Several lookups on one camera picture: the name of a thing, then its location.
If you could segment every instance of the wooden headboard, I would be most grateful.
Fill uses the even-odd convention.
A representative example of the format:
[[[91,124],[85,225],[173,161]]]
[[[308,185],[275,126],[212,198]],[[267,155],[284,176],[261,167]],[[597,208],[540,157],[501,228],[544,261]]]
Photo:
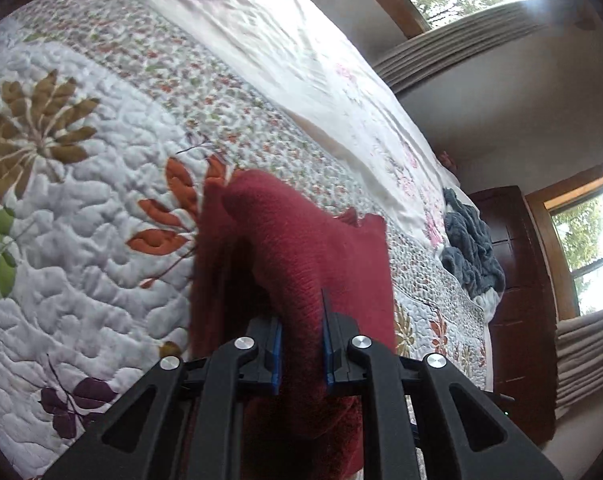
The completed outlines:
[[[495,391],[515,398],[513,422],[539,446],[555,433],[556,310],[539,238],[517,186],[470,195],[490,228],[506,289],[489,324]]]

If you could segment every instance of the silver screw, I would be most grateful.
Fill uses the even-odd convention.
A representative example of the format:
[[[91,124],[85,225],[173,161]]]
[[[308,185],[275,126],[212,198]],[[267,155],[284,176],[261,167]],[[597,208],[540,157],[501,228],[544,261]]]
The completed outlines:
[[[425,361],[433,368],[443,368],[448,362],[441,354],[430,354]]]
[[[179,357],[175,357],[174,355],[164,357],[163,359],[161,359],[160,366],[164,370],[174,370],[179,366]]]
[[[254,346],[254,339],[248,336],[238,337],[235,339],[235,347],[240,350],[248,350]]]
[[[357,348],[368,348],[373,342],[371,338],[365,335],[356,335],[353,337],[353,346]]]

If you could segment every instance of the dark gray fabric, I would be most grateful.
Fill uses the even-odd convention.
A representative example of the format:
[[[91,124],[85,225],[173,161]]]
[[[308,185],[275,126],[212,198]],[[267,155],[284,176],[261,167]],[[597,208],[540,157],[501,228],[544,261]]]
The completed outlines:
[[[459,202],[452,189],[444,189],[443,197],[452,209],[443,221],[451,243],[441,253],[443,268],[457,278],[470,298],[489,288],[501,294],[505,289],[504,269],[493,254],[486,222],[475,208]]]

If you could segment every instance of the red cloth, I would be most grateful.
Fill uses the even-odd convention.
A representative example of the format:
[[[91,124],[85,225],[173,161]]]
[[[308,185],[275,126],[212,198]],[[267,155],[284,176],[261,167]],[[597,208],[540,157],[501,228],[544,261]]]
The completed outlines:
[[[386,224],[350,209],[331,217],[270,174],[207,178],[198,219],[192,348],[211,354],[276,313],[283,324],[281,394],[244,420],[245,478],[339,480],[363,466],[361,408],[326,396],[322,289],[361,333],[394,347]]]

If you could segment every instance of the quilted bedspread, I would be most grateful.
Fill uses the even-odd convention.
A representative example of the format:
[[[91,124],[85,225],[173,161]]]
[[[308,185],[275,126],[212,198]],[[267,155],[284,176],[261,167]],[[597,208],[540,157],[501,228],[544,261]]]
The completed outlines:
[[[398,153],[409,171],[409,148]],[[0,23],[0,448],[25,478],[161,355],[187,351],[201,184],[237,166],[334,214],[385,215],[331,153],[139,0],[37,0]],[[446,354],[483,386],[482,311],[435,248],[385,216],[398,351]]]

